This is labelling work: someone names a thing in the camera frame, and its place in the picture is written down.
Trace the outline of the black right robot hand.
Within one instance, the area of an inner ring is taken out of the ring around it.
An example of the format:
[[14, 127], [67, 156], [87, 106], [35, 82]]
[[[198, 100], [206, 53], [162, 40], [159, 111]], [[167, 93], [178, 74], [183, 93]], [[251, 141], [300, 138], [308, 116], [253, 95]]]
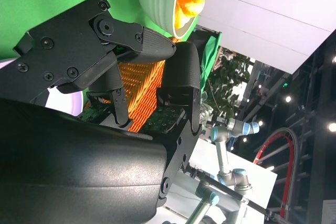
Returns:
[[[195, 45], [85, 0], [29, 30], [1, 69], [1, 223], [146, 223], [200, 135]], [[118, 62], [164, 62], [157, 106], [129, 131]]]

